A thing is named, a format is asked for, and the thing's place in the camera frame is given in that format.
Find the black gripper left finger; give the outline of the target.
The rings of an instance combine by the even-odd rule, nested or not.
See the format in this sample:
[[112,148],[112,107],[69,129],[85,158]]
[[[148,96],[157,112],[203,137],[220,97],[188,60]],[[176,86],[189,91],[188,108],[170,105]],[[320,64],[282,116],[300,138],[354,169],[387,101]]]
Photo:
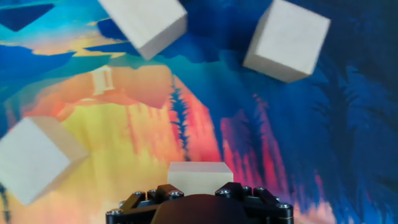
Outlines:
[[160,204],[181,197],[184,197],[184,193],[170,184],[146,192],[134,192],[118,208],[106,212],[106,224],[150,223]]

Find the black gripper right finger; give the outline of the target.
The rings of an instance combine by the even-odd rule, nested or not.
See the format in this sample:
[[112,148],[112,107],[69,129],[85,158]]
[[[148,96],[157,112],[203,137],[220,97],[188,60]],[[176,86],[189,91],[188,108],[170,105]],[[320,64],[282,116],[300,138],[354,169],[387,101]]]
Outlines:
[[252,188],[238,182],[228,182],[215,191],[215,196],[238,201],[249,223],[294,224],[294,207],[281,202],[264,187]]

